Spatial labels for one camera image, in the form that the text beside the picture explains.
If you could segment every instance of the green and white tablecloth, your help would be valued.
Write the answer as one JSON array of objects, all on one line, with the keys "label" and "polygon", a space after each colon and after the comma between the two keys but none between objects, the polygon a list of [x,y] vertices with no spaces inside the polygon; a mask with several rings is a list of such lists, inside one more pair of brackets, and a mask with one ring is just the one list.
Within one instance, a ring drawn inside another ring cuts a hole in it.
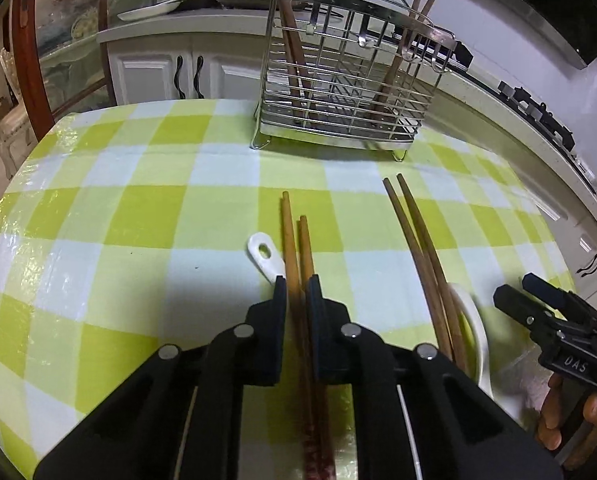
[{"label": "green and white tablecloth", "polygon": [[[188,100],[71,116],[13,179],[0,202],[0,445],[26,477],[160,344],[208,343],[270,296],[245,242],[264,231],[280,247],[283,190],[309,218],[326,297],[390,343],[435,339],[384,176],[405,175],[448,280],[472,292],[495,370],[528,345],[494,309],[496,286],[531,271],[572,288],[499,156],[425,128],[402,163],[280,139],[255,152],[252,110]],[[246,389],[242,478],[300,477],[298,398],[284,373],[277,388]],[[353,477],[339,401],[339,476]]]}]

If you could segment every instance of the metal wire basket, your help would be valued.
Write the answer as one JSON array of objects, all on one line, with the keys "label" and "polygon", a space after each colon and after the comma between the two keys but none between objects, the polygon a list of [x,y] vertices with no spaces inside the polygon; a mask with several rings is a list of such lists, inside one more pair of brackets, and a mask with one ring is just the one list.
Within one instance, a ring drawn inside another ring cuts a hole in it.
[{"label": "metal wire basket", "polygon": [[[297,14],[297,28],[281,25],[278,0],[271,1],[252,148],[264,148],[271,137],[286,137],[406,150],[446,71],[457,44],[454,35],[435,27],[405,0],[302,1],[312,10]],[[288,60],[282,37],[290,30],[300,34],[305,66]],[[409,36],[399,52],[403,34]],[[385,85],[395,56],[402,62],[393,84]],[[432,69],[431,84],[419,77],[422,67]],[[291,76],[300,68],[307,74],[298,78],[301,88]]]}]

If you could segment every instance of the pair of chopsticks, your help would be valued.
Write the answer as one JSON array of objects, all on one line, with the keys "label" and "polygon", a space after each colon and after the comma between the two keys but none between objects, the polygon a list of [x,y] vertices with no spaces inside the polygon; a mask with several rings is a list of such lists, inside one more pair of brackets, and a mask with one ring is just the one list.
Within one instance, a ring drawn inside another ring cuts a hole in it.
[{"label": "pair of chopsticks", "polygon": [[[424,4],[423,8],[421,9],[420,14],[418,12],[418,6],[421,4],[421,0],[413,0],[412,2],[412,10],[410,11],[410,18],[417,16],[417,20],[422,21],[432,9],[434,2],[436,0],[427,0]],[[399,72],[399,68],[401,63],[403,62],[402,52],[407,44],[407,48],[409,49],[409,44],[412,42],[412,31],[411,30],[404,30],[403,36],[401,37],[401,41],[399,42],[399,50],[397,51],[396,56],[392,61],[392,65],[389,67],[389,70],[386,73],[385,78],[383,79],[383,85],[381,86],[380,93],[377,96],[377,103],[382,104],[387,102],[387,98],[390,93],[390,88],[394,85],[394,81],[397,78],[397,73]]]},{"label": "pair of chopsticks", "polygon": [[430,311],[430,317],[432,318],[432,326],[439,344],[439,350],[450,360],[453,360],[458,368],[468,373],[467,352],[463,333],[461,332],[459,308],[453,300],[432,237],[425,225],[421,211],[416,205],[412,192],[402,174],[397,175],[397,181],[399,181],[399,186],[405,197],[407,208],[410,210],[418,240],[389,178],[383,179],[383,184],[412,253]]},{"label": "pair of chopsticks", "polygon": [[285,56],[288,60],[290,94],[294,98],[301,97],[298,79],[301,78],[301,85],[303,85],[306,98],[309,99],[312,83],[309,80],[305,52],[298,32],[299,26],[296,24],[296,18],[294,17],[294,10],[289,0],[278,0],[278,6],[280,7],[280,24],[283,28]]},{"label": "pair of chopsticks", "polygon": [[281,200],[281,218],[288,304],[301,368],[299,389],[303,402],[305,476],[306,480],[333,480],[336,479],[336,470],[329,430],[327,397],[325,386],[314,380],[307,308],[305,296],[301,291],[301,282],[303,287],[306,287],[308,280],[314,275],[312,244],[309,239],[307,218],[302,216],[298,223],[298,239],[301,244],[301,279],[299,279],[290,194],[287,191],[283,192]]}]

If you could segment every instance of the white plate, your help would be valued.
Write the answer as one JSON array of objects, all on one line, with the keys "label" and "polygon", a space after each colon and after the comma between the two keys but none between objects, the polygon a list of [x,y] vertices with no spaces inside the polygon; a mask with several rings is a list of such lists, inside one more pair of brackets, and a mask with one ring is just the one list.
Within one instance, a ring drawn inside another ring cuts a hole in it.
[{"label": "white plate", "polygon": [[128,10],[128,12],[120,13],[118,18],[124,22],[136,22],[137,20],[162,16],[163,14],[175,10],[184,1],[185,0],[168,0],[150,7],[143,7],[142,9]]}]

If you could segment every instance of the metal screw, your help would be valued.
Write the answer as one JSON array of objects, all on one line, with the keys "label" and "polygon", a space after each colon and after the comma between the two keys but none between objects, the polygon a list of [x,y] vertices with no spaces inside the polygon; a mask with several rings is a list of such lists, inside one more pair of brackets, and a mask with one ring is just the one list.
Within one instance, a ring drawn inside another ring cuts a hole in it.
[{"label": "metal screw", "polygon": [[179,349],[175,345],[165,345],[158,350],[158,356],[163,361],[174,359],[179,354]]},{"label": "metal screw", "polygon": [[423,359],[431,361],[439,354],[439,351],[434,345],[423,343],[416,347],[416,353],[419,354],[419,356],[421,356]]},{"label": "metal screw", "polygon": [[361,327],[354,323],[346,323],[341,327],[341,333],[345,337],[356,337],[361,335]]},{"label": "metal screw", "polygon": [[240,324],[234,328],[234,335],[239,339],[248,339],[254,335],[254,327],[247,323]]}]

